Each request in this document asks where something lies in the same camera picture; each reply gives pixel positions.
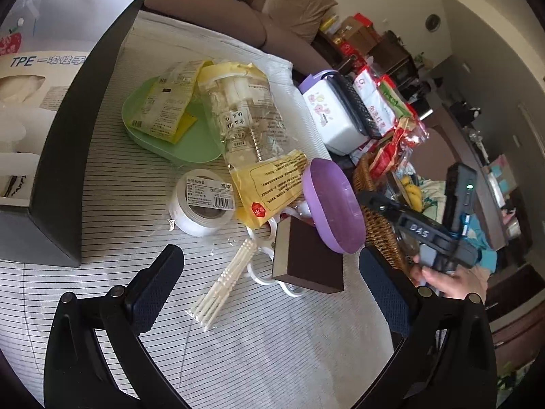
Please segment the person right hand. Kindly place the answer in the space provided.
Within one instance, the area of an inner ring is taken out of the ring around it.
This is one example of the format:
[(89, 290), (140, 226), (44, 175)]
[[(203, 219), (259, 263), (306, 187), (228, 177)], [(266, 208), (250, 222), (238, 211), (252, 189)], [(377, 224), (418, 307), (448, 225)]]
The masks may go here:
[(491, 272), (479, 266), (467, 269), (458, 265), (454, 273), (441, 273), (421, 265), (419, 256), (413, 258), (410, 277), (415, 285), (428, 284), (448, 298), (465, 299), (470, 293), (476, 293), (482, 302), (486, 301), (488, 280)]

